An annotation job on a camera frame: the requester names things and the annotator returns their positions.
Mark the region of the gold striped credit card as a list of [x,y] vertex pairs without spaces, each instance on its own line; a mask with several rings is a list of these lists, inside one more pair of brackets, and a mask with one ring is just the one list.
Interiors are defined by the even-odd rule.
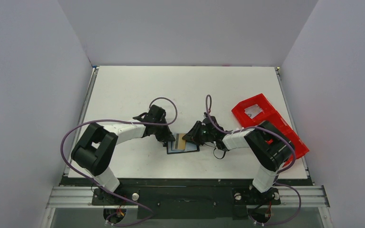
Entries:
[[177,151],[184,151],[186,148],[186,141],[183,139],[184,133],[177,133],[174,141],[173,149]]

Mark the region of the black leather card holder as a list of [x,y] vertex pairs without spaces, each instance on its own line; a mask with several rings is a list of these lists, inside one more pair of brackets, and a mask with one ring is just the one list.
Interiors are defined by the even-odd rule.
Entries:
[[167,154],[180,154],[200,151],[199,146],[183,139],[185,136],[184,133],[176,133],[173,136],[175,140],[168,142],[166,145]]

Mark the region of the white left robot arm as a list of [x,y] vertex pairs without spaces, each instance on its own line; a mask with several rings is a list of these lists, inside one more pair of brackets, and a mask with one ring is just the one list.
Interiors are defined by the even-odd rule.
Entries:
[[166,122],[166,111],[152,105],[147,113],[133,117],[131,122],[100,125],[90,123],[71,152],[71,159],[84,168],[106,188],[104,198],[110,204],[122,200],[120,181],[109,167],[115,147],[132,139],[154,135],[161,143],[173,142],[175,137]]

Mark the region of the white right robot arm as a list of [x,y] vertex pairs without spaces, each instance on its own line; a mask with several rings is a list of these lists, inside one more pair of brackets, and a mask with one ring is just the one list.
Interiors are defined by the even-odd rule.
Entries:
[[257,126],[226,131],[218,125],[214,116],[197,121],[183,140],[197,146],[213,143],[224,152],[249,148],[260,163],[256,177],[249,190],[250,199],[261,203],[276,183],[279,171],[290,158],[296,159],[295,146],[271,122],[263,121]]

